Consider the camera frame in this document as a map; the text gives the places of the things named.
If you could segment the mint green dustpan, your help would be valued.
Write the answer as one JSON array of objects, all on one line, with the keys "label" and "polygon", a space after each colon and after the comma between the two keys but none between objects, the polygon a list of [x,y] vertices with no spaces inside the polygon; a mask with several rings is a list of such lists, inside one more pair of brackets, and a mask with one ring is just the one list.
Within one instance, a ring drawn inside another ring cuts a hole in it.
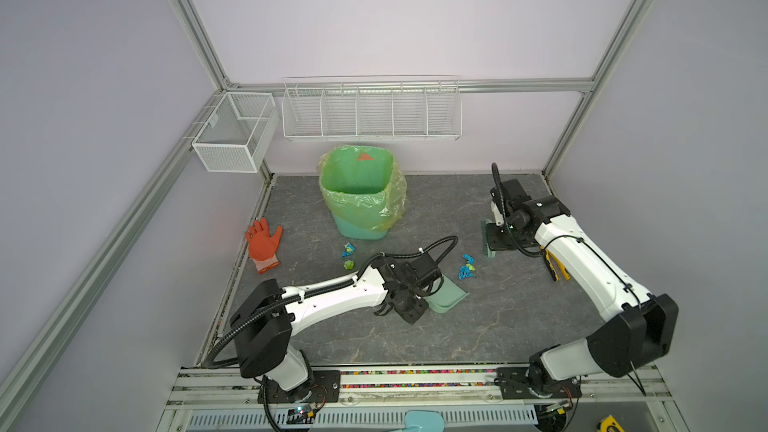
[{"label": "mint green dustpan", "polygon": [[449,277],[442,276],[436,281],[435,290],[425,297],[429,308],[438,314],[445,314],[468,296],[468,293],[456,285]]}]

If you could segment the mint green hand brush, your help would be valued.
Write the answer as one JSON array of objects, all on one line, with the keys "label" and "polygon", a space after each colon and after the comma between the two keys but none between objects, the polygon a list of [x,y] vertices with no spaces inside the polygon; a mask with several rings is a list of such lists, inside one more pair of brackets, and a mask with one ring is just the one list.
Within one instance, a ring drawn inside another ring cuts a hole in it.
[{"label": "mint green hand brush", "polygon": [[488,219],[485,219],[481,224],[482,243],[485,256],[488,259],[494,259],[496,251],[492,248],[492,242],[495,237],[496,224]]}]

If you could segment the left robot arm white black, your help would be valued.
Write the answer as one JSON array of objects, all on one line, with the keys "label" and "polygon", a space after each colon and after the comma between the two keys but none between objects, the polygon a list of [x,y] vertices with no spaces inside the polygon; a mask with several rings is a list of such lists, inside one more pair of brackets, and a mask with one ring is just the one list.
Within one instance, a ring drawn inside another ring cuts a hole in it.
[{"label": "left robot arm white black", "polygon": [[287,394],[315,385],[305,354],[291,340],[310,327],[358,309],[376,316],[396,312],[414,324],[441,291],[439,261],[415,254],[370,257],[356,272],[304,286],[281,287],[270,279],[258,285],[230,321],[230,330],[202,360],[206,369],[238,366],[242,377],[268,379]]}]

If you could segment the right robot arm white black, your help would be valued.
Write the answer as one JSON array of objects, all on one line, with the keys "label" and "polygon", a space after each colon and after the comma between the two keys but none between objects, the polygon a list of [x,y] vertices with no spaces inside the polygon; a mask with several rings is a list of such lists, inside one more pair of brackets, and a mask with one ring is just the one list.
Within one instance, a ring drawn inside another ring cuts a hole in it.
[{"label": "right robot arm white black", "polygon": [[531,356],[527,381],[539,393],[595,373],[626,376],[666,356],[679,316],[667,294],[631,278],[588,237],[556,197],[532,198],[516,180],[493,177],[493,220],[483,226],[488,255],[518,251],[540,259],[553,279],[575,281],[603,324],[590,335]]}]

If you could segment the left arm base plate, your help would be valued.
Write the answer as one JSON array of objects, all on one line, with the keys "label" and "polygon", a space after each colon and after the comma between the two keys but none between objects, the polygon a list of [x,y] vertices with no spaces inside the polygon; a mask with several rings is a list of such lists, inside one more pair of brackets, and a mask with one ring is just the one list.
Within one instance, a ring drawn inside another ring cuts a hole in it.
[{"label": "left arm base plate", "polygon": [[258,401],[269,404],[293,404],[299,402],[336,403],[341,391],[341,371],[338,369],[311,370],[309,377],[293,389],[284,389],[276,381],[265,377],[265,391]]}]

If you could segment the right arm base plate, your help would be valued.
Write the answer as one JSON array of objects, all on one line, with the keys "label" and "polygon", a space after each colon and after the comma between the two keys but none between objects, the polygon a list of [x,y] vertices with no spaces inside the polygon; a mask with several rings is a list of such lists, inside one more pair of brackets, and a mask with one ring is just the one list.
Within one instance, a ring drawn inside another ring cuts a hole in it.
[{"label": "right arm base plate", "polygon": [[493,384],[504,399],[577,399],[582,397],[577,378],[555,381],[546,372],[530,366],[500,367]]}]

